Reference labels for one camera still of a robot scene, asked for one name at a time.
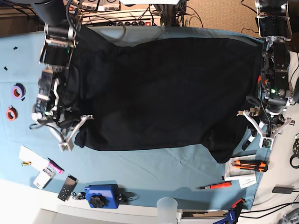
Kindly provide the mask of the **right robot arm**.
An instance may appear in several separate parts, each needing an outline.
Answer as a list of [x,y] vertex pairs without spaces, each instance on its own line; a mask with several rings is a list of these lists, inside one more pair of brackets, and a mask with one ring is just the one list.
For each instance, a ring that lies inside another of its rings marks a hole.
[[44,22],[45,40],[39,62],[45,65],[38,81],[38,94],[33,106],[35,126],[46,126],[68,147],[76,131],[91,115],[73,116],[63,102],[71,60],[80,37],[82,19],[78,0],[35,0],[30,3]]

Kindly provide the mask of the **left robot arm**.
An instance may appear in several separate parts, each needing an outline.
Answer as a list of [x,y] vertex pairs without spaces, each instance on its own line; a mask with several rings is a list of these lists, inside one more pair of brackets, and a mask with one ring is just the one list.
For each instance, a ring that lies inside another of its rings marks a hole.
[[294,124],[283,117],[295,95],[288,76],[287,42],[292,39],[292,29],[286,0],[257,0],[255,7],[263,61],[257,96],[246,97],[253,107],[241,115],[250,122],[252,136],[259,134],[261,146],[268,147],[287,125]]

